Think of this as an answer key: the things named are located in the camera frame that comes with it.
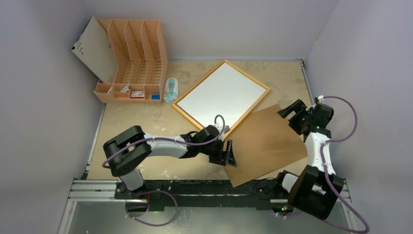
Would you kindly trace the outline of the brown frame backing board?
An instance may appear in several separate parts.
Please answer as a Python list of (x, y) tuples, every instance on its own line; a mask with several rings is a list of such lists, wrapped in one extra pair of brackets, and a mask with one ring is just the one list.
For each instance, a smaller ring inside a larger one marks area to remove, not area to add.
[(276, 104), (249, 114), (228, 139), (237, 167), (226, 166), (233, 187), (266, 176), (281, 169), (300, 174), (307, 163), (307, 149), (302, 137), (286, 119), (278, 115)]

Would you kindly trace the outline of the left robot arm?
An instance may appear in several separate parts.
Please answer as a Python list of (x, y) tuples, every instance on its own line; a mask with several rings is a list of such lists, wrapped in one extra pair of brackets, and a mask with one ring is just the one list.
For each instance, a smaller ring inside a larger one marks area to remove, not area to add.
[(210, 163), (237, 167), (232, 141), (224, 140), (224, 135), (225, 128), (219, 124), (175, 137), (151, 135), (135, 125), (104, 143), (106, 160), (102, 166), (121, 179), (132, 199), (140, 199), (145, 194), (145, 186), (137, 167), (150, 156), (186, 159), (204, 154)]

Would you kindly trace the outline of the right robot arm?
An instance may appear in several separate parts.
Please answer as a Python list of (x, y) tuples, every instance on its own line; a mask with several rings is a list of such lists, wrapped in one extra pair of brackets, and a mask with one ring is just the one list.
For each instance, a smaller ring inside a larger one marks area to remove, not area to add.
[(344, 186), (343, 178), (333, 169), (329, 147), (325, 142), (331, 139), (327, 125), (334, 115), (332, 107), (316, 103), (306, 106), (301, 99), (278, 111), (288, 120), (289, 127), (303, 136), (308, 163), (299, 176), (285, 173), (283, 180), (274, 184), (274, 194), (279, 198), (288, 196), (288, 204), (309, 215), (325, 220), (331, 213)]

